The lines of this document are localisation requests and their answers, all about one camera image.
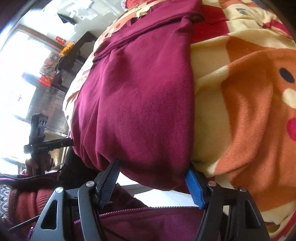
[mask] human hand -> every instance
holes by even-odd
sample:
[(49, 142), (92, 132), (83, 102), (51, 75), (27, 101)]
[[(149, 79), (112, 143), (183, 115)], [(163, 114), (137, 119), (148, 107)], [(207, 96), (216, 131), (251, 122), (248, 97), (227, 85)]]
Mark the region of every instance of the human hand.
[[(43, 170), (49, 171), (54, 166), (54, 160), (49, 152), (42, 152), (40, 154), (40, 164)], [(39, 168), (38, 163), (32, 158), (27, 159), (25, 161), (26, 170), (24, 174), (33, 176), (33, 170), (37, 170)]]

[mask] zipper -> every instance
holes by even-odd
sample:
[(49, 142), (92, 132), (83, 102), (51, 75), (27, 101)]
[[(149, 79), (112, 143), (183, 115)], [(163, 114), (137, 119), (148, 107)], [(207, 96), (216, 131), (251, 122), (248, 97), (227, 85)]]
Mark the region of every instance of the zipper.
[[(128, 212), (134, 212), (134, 211), (139, 211), (139, 210), (154, 210), (154, 209), (167, 209), (167, 208), (187, 208), (187, 207), (195, 207), (195, 206), (172, 206), (172, 207), (139, 207), (139, 208), (131, 208), (131, 209), (123, 209), (123, 210), (118, 210), (114, 212), (108, 212), (108, 213), (103, 213), (100, 214), (99, 217), (107, 217), (111, 216), (113, 214), (122, 214), (122, 213), (128, 213)], [(74, 221), (74, 224), (80, 223), (80, 219)]]

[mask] maroon fleece blanket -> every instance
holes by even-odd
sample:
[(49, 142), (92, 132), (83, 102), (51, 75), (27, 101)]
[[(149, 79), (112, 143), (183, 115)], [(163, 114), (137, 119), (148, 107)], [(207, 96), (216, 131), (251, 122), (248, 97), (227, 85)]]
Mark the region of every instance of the maroon fleece blanket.
[(142, 185), (184, 182), (193, 143), (192, 23), (200, 0), (167, 0), (132, 19), (99, 47), (77, 98), (75, 151), (104, 170), (113, 158)]

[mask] bright window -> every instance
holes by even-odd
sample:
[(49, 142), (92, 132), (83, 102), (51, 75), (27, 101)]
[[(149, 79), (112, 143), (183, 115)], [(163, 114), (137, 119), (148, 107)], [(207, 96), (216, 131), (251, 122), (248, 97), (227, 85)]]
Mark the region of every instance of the bright window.
[[(23, 146), (29, 142), (30, 124), (14, 116), (26, 118), (36, 87), (22, 74), (41, 77), (39, 70), (50, 53), (47, 46), (22, 32), (16, 32), (0, 52), (0, 158), (24, 162), (30, 157), (23, 153)], [(17, 174), (15, 165), (1, 163), (0, 172)]]

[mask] blue clamp pad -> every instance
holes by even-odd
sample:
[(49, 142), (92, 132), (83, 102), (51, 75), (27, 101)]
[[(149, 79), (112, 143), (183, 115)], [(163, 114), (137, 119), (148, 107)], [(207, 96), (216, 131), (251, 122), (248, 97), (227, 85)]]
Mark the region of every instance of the blue clamp pad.
[(185, 182), (194, 204), (196, 204), (199, 209), (205, 208), (205, 205), (209, 202), (207, 179), (205, 175), (202, 172), (196, 171), (194, 166), (191, 165), (185, 177)]

